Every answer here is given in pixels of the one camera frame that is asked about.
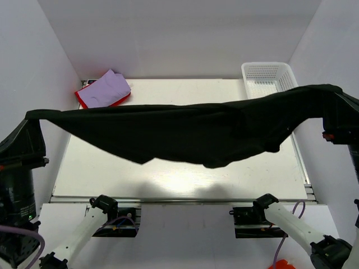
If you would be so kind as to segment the black t-shirt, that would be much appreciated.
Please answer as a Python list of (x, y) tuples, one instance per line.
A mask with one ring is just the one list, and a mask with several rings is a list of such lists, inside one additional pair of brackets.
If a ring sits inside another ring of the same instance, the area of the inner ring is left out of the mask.
[(330, 84), (308, 85), (227, 103), (32, 110), (25, 118), (47, 120), (138, 164), (157, 158), (221, 168), (263, 152), (278, 152), (302, 122), (322, 118), (325, 101), (341, 92)]

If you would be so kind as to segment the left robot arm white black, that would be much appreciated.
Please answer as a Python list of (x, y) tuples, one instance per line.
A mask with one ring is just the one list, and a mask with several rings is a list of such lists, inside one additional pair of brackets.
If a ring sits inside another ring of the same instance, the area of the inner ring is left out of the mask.
[(118, 219), (116, 200), (105, 195), (92, 198), (74, 231), (43, 255), (32, 170), (48, 164), (45, 155), (37, 120), (23, 120), (1, 142), (1, 268), (70, 268), (90, 238)]

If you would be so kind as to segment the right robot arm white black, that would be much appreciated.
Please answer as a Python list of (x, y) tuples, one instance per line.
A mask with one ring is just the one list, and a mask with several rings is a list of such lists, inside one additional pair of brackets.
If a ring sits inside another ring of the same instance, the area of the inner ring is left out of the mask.
[[(323, 138), (333, 144), (348, 146), (358, 174), (358, 100), (345, 93), (326, 98), (323, 121)], [(271, 194), (256, 199), (252, 209), (257, 222), (271, 222), (295, 240), (310, 256), (315, 268), (358, 268), (358, 238), (350, 245), (315, 230), (286, 210)]]

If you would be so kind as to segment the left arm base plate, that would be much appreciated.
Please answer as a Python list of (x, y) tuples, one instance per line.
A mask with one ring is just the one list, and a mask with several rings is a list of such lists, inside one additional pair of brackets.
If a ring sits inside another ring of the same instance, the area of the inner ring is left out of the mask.
[(140, 228), (141, 208), (119, 207), (110, 224), (98, 229), (93, 237), (98, 238), (135, 238)]

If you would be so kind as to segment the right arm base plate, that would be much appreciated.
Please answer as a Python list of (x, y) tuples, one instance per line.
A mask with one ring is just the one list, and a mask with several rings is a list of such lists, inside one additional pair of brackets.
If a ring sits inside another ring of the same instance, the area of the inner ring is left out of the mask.
[(253, 207), (234, 207), (229, 211), (234, 220), (236, 239), (281, 238), (284, 231), (258, 215)]

